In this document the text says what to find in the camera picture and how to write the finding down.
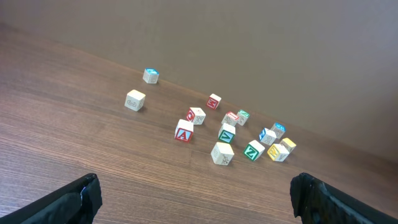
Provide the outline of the green V block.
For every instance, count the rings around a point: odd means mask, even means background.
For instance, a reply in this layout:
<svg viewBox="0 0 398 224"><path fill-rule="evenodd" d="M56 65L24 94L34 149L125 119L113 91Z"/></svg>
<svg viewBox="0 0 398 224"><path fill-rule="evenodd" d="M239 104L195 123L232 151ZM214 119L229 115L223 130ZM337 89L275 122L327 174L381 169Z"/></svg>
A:
<svg viewBox="0 0 398 224"><path fill-rule="evenodd" d="M222 142L230 144L235 135L236 128L228 123L223 123L218 133L218 139Z"/></svg>

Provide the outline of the red A block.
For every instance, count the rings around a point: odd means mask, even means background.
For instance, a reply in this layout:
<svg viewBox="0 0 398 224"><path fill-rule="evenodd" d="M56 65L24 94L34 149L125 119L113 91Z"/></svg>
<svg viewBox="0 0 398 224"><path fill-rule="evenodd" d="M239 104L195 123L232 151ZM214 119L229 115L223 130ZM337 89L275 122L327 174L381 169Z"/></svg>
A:
<svg viewBox="0 0 398 224"><path fill-rule="evenodd" d="M174 138L179 141L190 142L193 136L193 128L193 123L184 119L180 119L175 129Z"/></svg>

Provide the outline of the red shell block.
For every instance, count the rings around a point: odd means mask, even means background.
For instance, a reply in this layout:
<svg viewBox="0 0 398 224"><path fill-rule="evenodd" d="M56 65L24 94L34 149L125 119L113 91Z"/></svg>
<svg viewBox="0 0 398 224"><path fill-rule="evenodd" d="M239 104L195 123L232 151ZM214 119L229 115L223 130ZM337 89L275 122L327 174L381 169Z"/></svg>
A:
<svg viewBox="0 0 398 224"><path fill-rule="evenodd" d="M190 107L186 115L187 121L194 125L201 125L206 118L205 112L201 108Z"/></svg>

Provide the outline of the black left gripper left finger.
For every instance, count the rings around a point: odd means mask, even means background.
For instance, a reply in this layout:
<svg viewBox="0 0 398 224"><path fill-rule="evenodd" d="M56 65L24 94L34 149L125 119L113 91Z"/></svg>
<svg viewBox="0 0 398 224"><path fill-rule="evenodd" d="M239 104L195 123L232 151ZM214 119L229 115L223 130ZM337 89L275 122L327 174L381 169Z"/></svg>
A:
<svg viewBox="0 0 398 224"><path fill-rule="evenodd" d="M86 174L1 218L1 224L92 224L102 206L99 178Z"/></svg>

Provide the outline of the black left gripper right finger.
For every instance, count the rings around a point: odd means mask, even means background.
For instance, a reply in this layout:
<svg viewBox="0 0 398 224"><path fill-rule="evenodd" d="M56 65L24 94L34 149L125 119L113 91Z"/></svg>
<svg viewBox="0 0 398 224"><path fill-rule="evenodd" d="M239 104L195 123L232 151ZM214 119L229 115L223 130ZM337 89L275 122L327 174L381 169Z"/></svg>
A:
<svg viewBox="0 0 398 224"><path fill-rule="evenodd" d="M294 217L303 224L397 224L397 219L302 172L290 182Z"/></svg>

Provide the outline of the yellow S block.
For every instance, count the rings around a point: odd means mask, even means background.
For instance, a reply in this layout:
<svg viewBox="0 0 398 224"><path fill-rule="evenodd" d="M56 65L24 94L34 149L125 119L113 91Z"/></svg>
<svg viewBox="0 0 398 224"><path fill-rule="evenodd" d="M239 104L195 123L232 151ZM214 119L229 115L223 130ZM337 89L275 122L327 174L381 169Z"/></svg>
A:
<svg viewBox="0 0 398 224"><path fill-rule="evenodd" d="M227 166L234 156L233 149L230 144L217 142L211 151L213 162L217 165Z"/></svg>

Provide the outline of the red I block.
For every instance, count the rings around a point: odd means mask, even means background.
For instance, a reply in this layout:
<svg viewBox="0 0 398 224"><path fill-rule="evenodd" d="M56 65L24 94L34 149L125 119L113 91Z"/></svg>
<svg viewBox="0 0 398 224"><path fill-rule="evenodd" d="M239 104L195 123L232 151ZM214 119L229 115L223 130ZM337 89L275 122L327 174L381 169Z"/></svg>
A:
<svg viewBox="0 0 398 224"><path fill-rule="evenodd" d="M232 111L229 111L225 114L224 118L222 119L222 124L229 124L231 126L235 126L239 120L239 116L234 114Z"/></svg>

